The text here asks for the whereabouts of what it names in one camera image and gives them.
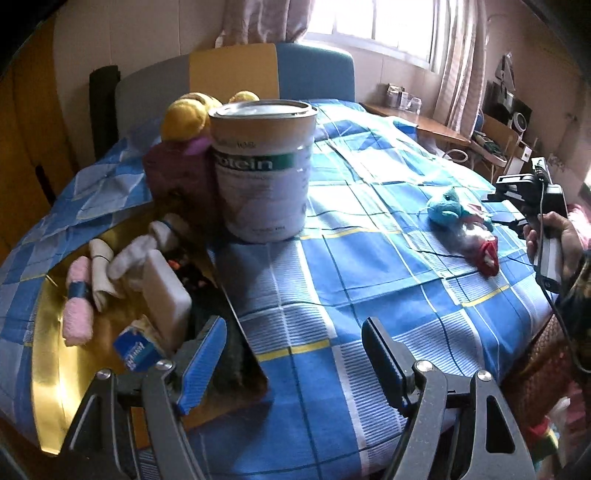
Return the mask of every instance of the protein powder can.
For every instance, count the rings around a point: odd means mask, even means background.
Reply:
[[[290,100],[209,112],[223,218],[238,238],[276,242],[304,226],[316,113]]]

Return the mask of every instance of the yellow plush toy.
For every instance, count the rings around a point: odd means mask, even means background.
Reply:
[[[258,100],[252,92],[238,92],[229,103]],[[209,111],[222,104],[214,97],[204,93],[192,92],[174,101],[166,110],[160,137],[162,141],[186,141],[198,137],[201,133],[209,134]]]
[[[206,118],[207,110],[203,104],[189,98],[176,100],[166,110],[160,125],[160,137],[162,141],[191,140],[201,133]]]
[[[230,98],[228,103],[257,102],[258,100],[259,97],[257,97],[254,93],[249,92],[248,90],[243,90]]]

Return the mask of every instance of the blue plaid bed sheet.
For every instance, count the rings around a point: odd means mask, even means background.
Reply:
[[[393,119],[347,102],[314,104],[304,230],[212,253],[271,391],[189,433],[207,478],[348,479],[388,464],[404,419],[363,351],[368,316],[445,372],[484,367],[499,380],[549,314],[509,229],[495,229],[501,272],[489,279],[446,256],[431,231],[432,195],[453,185],[479,203],[492,189],[486,180],[429,154]],[[159,140],[157,127],[143,125],[82,170],[0,268],[0,411],[32,441],[31,345],[44,274],[151,201],[141,156]],[[515,213],[509,203],[484,208]],[[141,458],[146,478],[157,478],[151,452]]]

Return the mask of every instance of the pink towel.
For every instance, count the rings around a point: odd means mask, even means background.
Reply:
[[[68,269],[68,301],[64,306],[62,323],[62,336],[66,346],[84,345],[92,338],[95,313],[89,301],[92,295],[90,272],[88,257],[76,258]]]

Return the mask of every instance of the headboard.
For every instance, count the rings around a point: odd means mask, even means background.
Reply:
[[[207,93],[224,103],[240,90],[251,90],[261,98],[354,102],[353,58],[337,49],[282,43],[197,50],[161,61],[116,84],[119,137],[134,125],[161,116],[185,93]],[[93,121],[93,133],[101,123]]]

